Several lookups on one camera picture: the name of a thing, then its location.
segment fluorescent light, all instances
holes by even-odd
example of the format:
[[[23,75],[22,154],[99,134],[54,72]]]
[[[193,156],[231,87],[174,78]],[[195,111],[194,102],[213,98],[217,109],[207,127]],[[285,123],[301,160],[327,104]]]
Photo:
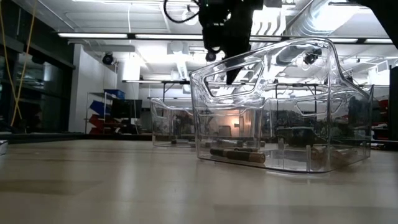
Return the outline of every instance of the fluorescent light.
[[[356,43],[358,41],[357,38],[328,38],[333,43]]]
[[[366,39],[366,44],[392,44],[391,39]]]
[[[136,34],[136,39],[174,39],[174,40],[202,40],[202,35],[185,34]]]
[[[282,9],[294,9],[296,4],[283,4]]]
[[[205,47],[200,47],[200,46],[189,46],[189,50],[198,50],[198,51],[202,51],[202,52],[207,51]]]
[[[126,83],[162,83],[162,81],[152,81],[152,80],[123,80]]]
[[[210,85],[226,85],[225,82],[208,82],[207,84],[210,84]],[[243,82],[238,83],[238,82],[236,82],[236,83],[232,83],[232,85],[255,85],[255,83],[243,83]]]
[[[72,0],[75,2],[98,2],[98,3],[154,3],[158,4],[160,2],[163,2],[163,0]],[[170,3],[193,3],[190,0],[169,0]]]
[[[269,41],[269,42],[278,42],[281,40],[281,37],[267,37],[267,36],[251,36],[250,41]]]
[[[116,38],[116,39],[126,39],[127,34],[86,34],[86,33],[59,33],[58,36],[65,38]]]
[[[152,98],[157,98],[157,99],[163,99],[163,97],[148,97],[148,99],[152,99]],[[165,97],[165,100],[192,100],[192,98],[188,98],[188,97]]]

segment cylindrical object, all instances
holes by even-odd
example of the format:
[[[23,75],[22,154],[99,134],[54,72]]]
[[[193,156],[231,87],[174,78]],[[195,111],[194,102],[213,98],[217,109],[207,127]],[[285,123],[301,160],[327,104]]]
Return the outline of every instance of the cylindrical object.
[[[172,144],[178,144],[178,143],[188,143],[188,139],[174,139],[172,140]]]
[[[358,152],[354,149],[336,149],[331,153],[331,156],[334,159],[338,159],[341,161],[347,161],[353,156],[356,156]]]
[[[285,142],[283,138],[278,139],[278,149],[279,150],[284,150],[285,149]]]
[[[201,143],[200,143],[200,146],[201,146],[201,147],[209,148],[209,147],[211,147],[211,143],[210,143],[210,142],[201,142]]]
[[[195,144],[194,141],[190,141],[190,142],[188,142],[188,144],[189,144],[192,148],[194,148],[194,147],[196,146],[196,144]]]
[[[307,145],[307,172],[311,172],[311,159],[312,159],[312,149],[311,146]]]
[[[243,147],[243,141],[240,140],[218,139],[217,144],[230,147]]]
[[[247,141],[246,145],[250,146],[250,147],[256,147],[256,146],[258,146],[258,142],[257,141]],[[266,145],[265,141],[260,141],[260,147],[264,147],[265,145]]]
[[[320,152],[318,149],[314,147],[311,148],[311,160],[315,159],[323,159],[323,152]]]
[[[258,152],[239,152],[227,149],[210,149],[210,154],[214,156],[226,157],[238,161],[265,163],[266,156]]]
[[[239,152],[258,152],[258,149],[253,149],[253,148],[234,148],[234,151],[239,151]]]

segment clear plastic bin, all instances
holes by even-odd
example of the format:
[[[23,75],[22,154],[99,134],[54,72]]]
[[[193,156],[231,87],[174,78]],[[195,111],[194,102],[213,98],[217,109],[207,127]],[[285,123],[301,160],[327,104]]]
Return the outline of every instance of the clear plastic bin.
[[[200,159],[316,173],[370,156],[373,90],[344,78],[329,40],[269,45],[190,79]]]
[[[389,91],[390,86],[374,85],[361,86],[370,93],[373,90],[373,110],[372,110],[372,137],[373,140],[389,140],[388,121],[389,121]],[[372,144],[372,148],[380,149],[382,144]]]
[[[150,100],[152,142],[162,147],[195,147],[192,108],[167,106],[162,100]]]

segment ceiling pipe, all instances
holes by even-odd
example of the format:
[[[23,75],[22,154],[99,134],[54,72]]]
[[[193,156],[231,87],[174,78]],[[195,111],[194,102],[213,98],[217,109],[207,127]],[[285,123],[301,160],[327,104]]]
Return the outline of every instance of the ceiling pipe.
[[[346,23],[359,9],[353,6],[334,5],[333,1],[335,0],[311,1],[288,24],[285,35],[328,36]]]
[[[286,16],[284,14],[284,10],[278,8],[267,9],[274,11],[274,16],[271,17],[271,20],[262,22],[262,27],[259,29],[257,35],[282,35],[283,31],[286,29]],[[258,49],[268,44],[270,43],[253,43],[251,49]]]

